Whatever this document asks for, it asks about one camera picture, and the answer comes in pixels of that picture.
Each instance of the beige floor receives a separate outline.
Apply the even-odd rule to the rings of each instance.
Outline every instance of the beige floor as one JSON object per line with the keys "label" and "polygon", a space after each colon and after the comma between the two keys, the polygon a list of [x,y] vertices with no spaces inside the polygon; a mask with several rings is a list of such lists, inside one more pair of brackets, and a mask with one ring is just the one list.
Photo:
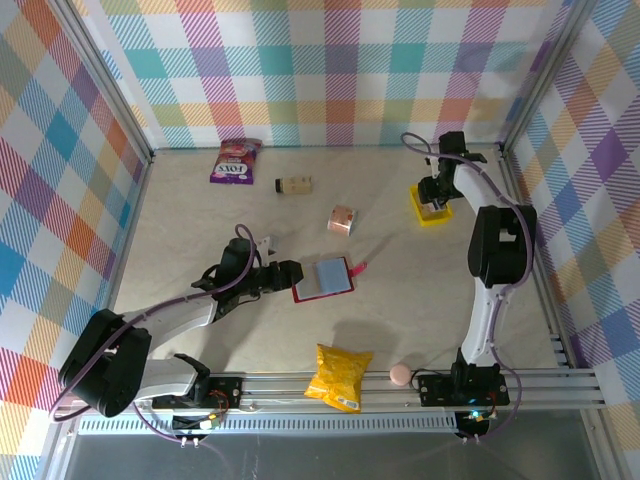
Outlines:
{"label": "beige floor", "polygon": [[[263,296],[158,355],[187,353],[215,371],[312,370],[315,345],[328,343],[374,351],[373,370],[403,359],[414,368],[449,367],[473,302],[466,257],[474,215],[459,199],[448,224],[418,225],[408,189],[428,172],[419,155],[400,148],[266,149],[253,186],[210,184],[215,157],[201,150],[156,158],[116,311],[181,293],[219,262],[238,222],[256,238],[279,236],[275,259],[347,254],[369,268],[353,293],[304,304],[294,304],[288,291]],[[313,176],[312,195],[275,193],[274,179],[302,174]],[[350,238],[326,230],[335,204],[359,211]],[[533,280],[514,298],[498,341],[512,366],[555,366]]]}

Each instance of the white vent grille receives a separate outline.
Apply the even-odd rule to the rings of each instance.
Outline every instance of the white vent grille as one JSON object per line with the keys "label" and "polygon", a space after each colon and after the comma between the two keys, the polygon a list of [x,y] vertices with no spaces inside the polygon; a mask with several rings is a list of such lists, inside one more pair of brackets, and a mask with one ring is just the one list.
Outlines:
{"label": "white vent grille", "polygon": [[[157,416],[152,425],[168,431],[170,415]],[[407,414],[228,414],[219,428],[207,433],[402,433],[402,432],[454,432],[453,413]],[[134,414],[115,418],[85,415],[78,433],[81,435],[140,435],[152,433]]]}

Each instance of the yellow chip bag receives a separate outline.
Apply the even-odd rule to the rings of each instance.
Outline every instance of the yellow chip bag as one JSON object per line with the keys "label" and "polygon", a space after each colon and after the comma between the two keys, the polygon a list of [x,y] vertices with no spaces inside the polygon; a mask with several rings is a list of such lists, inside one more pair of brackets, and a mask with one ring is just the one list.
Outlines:
{"label": "yellow chip bag", "polygon": [[373,353],[351,353],[318,344],[318,373],[304,392],[347,413],[360,413],[360,387]]}

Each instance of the plaid wall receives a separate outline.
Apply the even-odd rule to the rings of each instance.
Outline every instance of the plaid wall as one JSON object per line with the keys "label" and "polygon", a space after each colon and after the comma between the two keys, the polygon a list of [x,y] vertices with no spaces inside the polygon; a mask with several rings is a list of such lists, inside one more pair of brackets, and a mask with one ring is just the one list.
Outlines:
{"label": "plaid wall", "polygon": [[570,0],[75,0],[155,147],[508,128]]}
{"label": "plaid wall", "polygon": [[33,478],[58,369],[104,306],[138,158],[45,0],[0,2],[0,478]]}
{"label": "plaid wall", "polygon": [[599,2],[515,153],[580,363],[640,478],[640,2]]}

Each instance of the snack bag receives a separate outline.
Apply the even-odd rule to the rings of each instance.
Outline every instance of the snack bag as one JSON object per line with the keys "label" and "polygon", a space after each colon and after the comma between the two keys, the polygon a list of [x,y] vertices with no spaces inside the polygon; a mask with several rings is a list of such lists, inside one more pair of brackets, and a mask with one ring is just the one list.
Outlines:
{"label": "snack bag", "polygon": [[260,147],[262,142],[252,138],[224,140],[209,181],[252,185],[253,167]]}
{"label": "snack bag", "polygon": [[347,413],[360,413],[360,387],[373,353],[351,353],[318,344],[318,372],[304,392]]}

